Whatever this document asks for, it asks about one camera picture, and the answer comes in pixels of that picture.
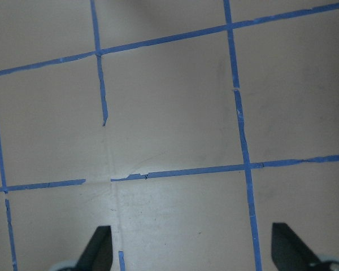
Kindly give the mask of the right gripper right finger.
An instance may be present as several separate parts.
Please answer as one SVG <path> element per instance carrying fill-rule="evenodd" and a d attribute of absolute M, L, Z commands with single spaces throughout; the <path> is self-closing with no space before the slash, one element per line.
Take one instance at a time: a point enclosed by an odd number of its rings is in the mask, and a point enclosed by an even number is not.
<path fill-rule="evenodd" d="M 277 270 L 310 270 L 321 263 L 305 242 L 284 222 L 272 224 L 271 258 Z"/>

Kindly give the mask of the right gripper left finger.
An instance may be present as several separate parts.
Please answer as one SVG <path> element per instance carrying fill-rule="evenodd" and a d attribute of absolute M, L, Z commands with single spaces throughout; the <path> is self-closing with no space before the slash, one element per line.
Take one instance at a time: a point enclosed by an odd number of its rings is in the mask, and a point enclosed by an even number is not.
<path fill-rule="evenodd" d="M 99 226 L 78 259 L 75 270 L 111 270 L 112 262 L 111 226 Z"/>

